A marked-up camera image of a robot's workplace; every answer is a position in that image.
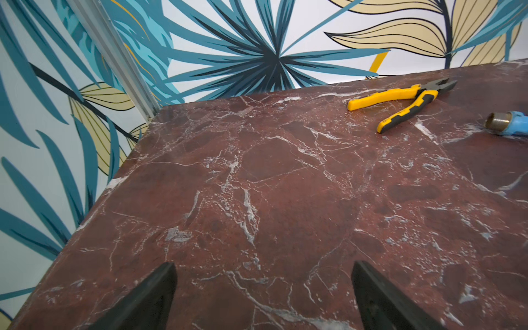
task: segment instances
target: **pliers jaw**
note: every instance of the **pliers jaw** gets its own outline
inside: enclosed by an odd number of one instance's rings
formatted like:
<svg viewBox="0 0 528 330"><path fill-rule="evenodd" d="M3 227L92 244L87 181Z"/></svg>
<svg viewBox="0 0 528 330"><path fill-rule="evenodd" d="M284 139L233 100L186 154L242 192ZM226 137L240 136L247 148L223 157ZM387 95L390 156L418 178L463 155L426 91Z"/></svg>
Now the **pliers jaw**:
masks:
<svg viewBox="0 0 528 330"><path fill-rule="evenodd" d="M449 80L449 77L446 77L446 78L442 78L442 79L438 79L438 80L434 80L434 81L430 81L428 83L422 84L422 86L420 86L420 89L416 93L416 97L420 96L420 94L422 94L422 92L426 90L437 90L438 95L450 91L451 89L455 87L458 80L453 80L450 82L448 82L448 80Z"/></svg>

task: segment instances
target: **wall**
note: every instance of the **wall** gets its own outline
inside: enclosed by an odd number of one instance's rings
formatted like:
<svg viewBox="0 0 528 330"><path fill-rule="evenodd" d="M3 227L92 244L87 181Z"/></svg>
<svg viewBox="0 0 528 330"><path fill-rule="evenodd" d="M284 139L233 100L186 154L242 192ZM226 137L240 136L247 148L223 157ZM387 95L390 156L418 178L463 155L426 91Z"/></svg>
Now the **wall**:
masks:
<svg viewBox="0 0 528 330"><path fill-rule="evenodd" d="M147 125L62 0L0 0L0 329Z"/></svg>
<svg viewBox="0 0 528 330"><path fill-rule="evenodd" d="M161 105L528 57L523 0L102 2ZM0 8L2 329L147 125L65 0Z"/></svg>
<svg viewBox="0 0 528 330"><path fill-rule="evenodd" d="M528 57L525 0L102 3L163 105Z"/></svg>

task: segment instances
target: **pliers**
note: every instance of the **pliers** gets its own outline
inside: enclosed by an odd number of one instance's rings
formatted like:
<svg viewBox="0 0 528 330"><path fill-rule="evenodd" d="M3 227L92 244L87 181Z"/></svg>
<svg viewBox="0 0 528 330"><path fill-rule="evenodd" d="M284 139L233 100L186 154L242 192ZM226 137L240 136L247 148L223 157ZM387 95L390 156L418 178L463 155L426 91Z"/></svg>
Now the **pliers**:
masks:
<svg viewBox="0 0 528 330"><path fill-rule="evenodd" d="M414 102L410 106L379 123L377 131L378 133L383 133L389 128L414 117L427 104L433 102L439 94L453 89L457 80L447 82L448 80L449 77L426 84L416 84L410 88L394 88L386 90L385 92L375 93L361 99L349 101L348 109L353 111L386 101L414 99Z"/></svg>

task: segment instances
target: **marble slab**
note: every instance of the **marble slab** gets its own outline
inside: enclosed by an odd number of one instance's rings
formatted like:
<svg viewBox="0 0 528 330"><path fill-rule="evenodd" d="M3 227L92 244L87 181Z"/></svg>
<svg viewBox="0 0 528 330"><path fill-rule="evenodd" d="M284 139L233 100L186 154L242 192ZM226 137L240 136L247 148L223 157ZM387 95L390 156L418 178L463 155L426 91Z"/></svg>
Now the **marble slab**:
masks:
<svg viewBox="0 0 528 330"><path fill-rule="evenodd" d="M482 129L528 111L528 61L164 108L15 319L85 329L164 261L167 329L362 329L367 260L448 329L528 328L528 139ZM352 98L444 76L410 101Z"/></svg>

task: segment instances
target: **metal corner profile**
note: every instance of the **metal corner profile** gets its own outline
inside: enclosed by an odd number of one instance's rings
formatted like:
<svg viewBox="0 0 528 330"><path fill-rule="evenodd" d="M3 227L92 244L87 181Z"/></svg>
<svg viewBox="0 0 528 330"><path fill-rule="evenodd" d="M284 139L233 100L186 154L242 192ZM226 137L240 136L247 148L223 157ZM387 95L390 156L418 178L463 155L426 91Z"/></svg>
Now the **metal corner profile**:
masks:
<svg viewBox="0 0 528 330"><path fill-rule="evenodd" d="M112 20L99 0L68 0L97 49L145 120L154 118L160 107L125 47Z"/></svg>

